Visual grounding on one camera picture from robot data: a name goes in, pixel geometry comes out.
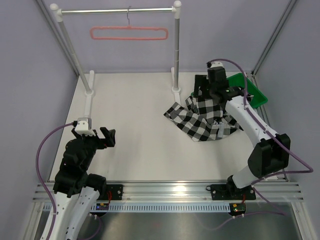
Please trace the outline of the black white checked shirt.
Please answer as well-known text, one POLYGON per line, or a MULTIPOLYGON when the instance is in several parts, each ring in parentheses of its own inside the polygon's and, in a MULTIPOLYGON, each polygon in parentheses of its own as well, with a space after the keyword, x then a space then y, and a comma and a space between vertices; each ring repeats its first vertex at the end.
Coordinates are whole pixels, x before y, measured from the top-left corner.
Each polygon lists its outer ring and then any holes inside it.
POLYGON ((193 97, 186 107, 174 103, 163 115, 194 142, 217 141, 241 129, 239 123, 212 99, 193 97))

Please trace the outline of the pink clothes hanger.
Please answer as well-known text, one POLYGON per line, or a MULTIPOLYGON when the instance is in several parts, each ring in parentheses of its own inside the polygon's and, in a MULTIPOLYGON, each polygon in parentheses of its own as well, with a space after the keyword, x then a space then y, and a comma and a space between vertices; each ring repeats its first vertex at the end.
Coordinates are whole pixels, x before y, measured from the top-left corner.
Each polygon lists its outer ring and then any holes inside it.
POLYGON ((130 9, 131 6, 129 6, 126 11, 126 26, 93 26, 89 30, 91 39, 104 41, 164 41, 168 39, 169 31, 165 27, 131 25, 131 20, 129 18, 130 9), (97 34, 99 31, 111 31, 112 33, 116 33, 118 31, 121 35, 100 35, 97 34), (159 35, 142 36, 141 33, 155 33, 159 35))

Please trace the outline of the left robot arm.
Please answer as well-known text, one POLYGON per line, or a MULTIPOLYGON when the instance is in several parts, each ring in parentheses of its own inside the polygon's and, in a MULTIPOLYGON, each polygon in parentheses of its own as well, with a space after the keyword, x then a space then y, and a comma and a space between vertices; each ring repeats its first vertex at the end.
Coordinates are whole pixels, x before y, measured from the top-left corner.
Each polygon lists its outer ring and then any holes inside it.
POLYGON ((89 134, 79 133, 75 128, 63 153, 59 170, 52 190, 45 184, 35 160, 36 174, 51 202, 51 209, 40 239, 76 240, 92 205, 103 199, 108 192, 107 180, 98 174, 87 171, 98 150, 113 148, 116 144, 116 131, 101 127, 103 137, 93 130, 89 134))

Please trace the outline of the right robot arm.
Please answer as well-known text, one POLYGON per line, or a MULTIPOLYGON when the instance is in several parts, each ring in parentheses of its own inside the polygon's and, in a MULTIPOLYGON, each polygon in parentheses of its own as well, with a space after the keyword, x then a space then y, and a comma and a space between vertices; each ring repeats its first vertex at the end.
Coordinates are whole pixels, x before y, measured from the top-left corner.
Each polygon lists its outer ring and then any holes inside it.
POLYGON ((247 166, 228 177, 226 184, 210 187, 213 200, 254 200, 254 181, 285 169, 289 164, 291 140, 287 134, 278 134, 254 111, 245 95, 245 89, 230 86, 221 62, 207 64, 207 75, 196 75, 193 95, 211 99, 230 114, 249 137, 253 151, 247 166))

